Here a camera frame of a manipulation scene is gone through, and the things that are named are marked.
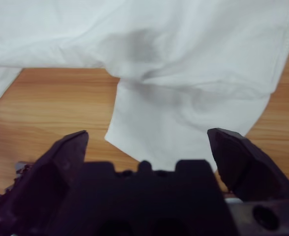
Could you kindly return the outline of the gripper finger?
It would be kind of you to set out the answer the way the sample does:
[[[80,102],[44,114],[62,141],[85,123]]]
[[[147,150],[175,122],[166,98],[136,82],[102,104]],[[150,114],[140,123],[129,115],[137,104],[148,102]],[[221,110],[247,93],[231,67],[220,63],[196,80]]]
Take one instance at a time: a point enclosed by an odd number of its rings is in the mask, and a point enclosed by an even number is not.
[[[289,200],[289,179],[249,139],[221,128],[207,131],[222,182],[244,202]]]
[[[56,141],[0,196],[0,236],[44,236],[84,163],[82,130]]]

